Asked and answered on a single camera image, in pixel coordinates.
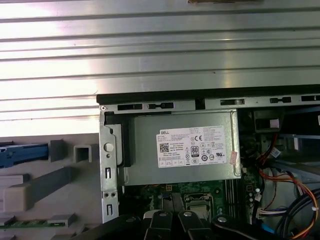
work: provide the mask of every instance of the power supply label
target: power supply label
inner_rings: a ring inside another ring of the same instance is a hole
[[[163,129],[156,145],[159,168],[227,163],[224,126]]]

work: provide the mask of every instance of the metal side panel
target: metal side panel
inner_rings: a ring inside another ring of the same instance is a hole
[[[0,135],[97,132],[96,95],[319,84],[319,16],[318,0],[2,0]]]

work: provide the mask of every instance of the qr code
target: qr code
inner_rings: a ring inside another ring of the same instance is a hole
[[[160,143],[160,153],[169,153],[169,143]]]

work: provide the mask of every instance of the green pcb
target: green pcb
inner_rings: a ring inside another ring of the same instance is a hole
[[[1,226],[1,229],[28,229],[28,228],[52,228],[52,227],[64,227],[64,222],[48,223],[47,220],[14,220],[6,225]]]
[[[247,169],[247,172],[242,175],[243,179],[243,192],[244,194],[244,201],[245,201],[245,211],[247,215],[248,223],[251,222],[252,218],[252,211],[254,206],[254,199],[256,196],[256,188],[260,187],[260,179],[259,174],[257,171],[252,169]]]
[[[162,197],[167,193],[180,193],[182,200],[186,194],[208,193],[212,195],[214,214],[226,213],[223,180],[130,186],[128,187],[129,192],[130,188],[131,190],[135,188],[135,199],[144,200],[144,206],[141,209],[143,212],[162,209]]]

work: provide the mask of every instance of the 80 plus logo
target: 80 plus logo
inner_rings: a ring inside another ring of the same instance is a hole
[[[193,158],[199,157],[199,147],[198,146],[191,147],[191,157],[193,157]]]

